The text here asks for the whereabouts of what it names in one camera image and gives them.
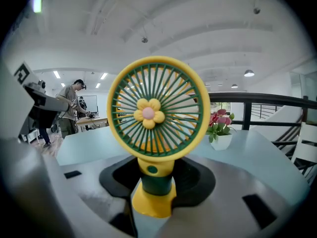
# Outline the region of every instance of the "yellow flower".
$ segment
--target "yellow flower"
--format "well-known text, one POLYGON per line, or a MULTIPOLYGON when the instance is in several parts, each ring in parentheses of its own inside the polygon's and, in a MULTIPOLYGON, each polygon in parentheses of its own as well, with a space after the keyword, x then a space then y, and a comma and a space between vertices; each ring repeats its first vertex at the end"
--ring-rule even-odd
POLYGON ((138 109, 134 112, 134 119, 142 121, 146 129, 153 129, 156 123, 161 123, 165 120, 165 115, 160 109, 160 102, 157 99, 139 99, 137 102, 138 109))

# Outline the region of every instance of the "wooden floor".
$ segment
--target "wooden floor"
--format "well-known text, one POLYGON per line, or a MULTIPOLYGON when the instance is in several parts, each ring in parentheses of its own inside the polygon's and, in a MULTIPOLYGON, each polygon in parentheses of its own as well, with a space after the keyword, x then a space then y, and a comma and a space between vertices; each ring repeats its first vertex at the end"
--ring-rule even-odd
POLYGON ((34 146, 42 154, 50 154, 52 156, 57 156, 58 150, 63 142, 61 137, 61 132, 49 134, 51 145, 48 147, 43 147, 45 144, 44 139, 39 139, 40 143, 38 144, 37 140, 33 140, 31 145, 34 146))

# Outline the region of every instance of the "chair backrest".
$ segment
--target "chair backrest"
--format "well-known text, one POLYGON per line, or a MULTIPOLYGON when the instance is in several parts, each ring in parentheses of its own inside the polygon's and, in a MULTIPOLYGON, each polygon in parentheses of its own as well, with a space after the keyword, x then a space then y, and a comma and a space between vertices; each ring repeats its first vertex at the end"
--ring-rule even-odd
POLYGON ((299 158, 317 163, 317 147, 303 144, 303 140, 317 143, 317 126, 302 122, 301 132, 291 161, 294 162, 296 158, 299 158))

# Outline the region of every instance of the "whiteboard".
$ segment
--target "whiteboard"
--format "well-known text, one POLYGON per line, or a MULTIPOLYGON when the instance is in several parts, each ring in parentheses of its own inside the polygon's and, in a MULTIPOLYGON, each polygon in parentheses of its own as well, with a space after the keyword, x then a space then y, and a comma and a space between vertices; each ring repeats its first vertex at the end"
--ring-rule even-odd
POLYGON ((96 95, 82 95, 87 105, 87 111, 98 112, 98 103, 96 95))

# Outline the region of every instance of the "green button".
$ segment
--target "green button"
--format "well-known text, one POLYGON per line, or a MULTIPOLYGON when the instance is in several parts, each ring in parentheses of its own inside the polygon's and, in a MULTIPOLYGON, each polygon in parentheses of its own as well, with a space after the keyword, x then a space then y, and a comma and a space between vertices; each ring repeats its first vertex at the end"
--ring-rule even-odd
POLYGON ((158 169, 154 166, 148 166, 148 171, 152 174, 155 174, 158 172, 158 169))

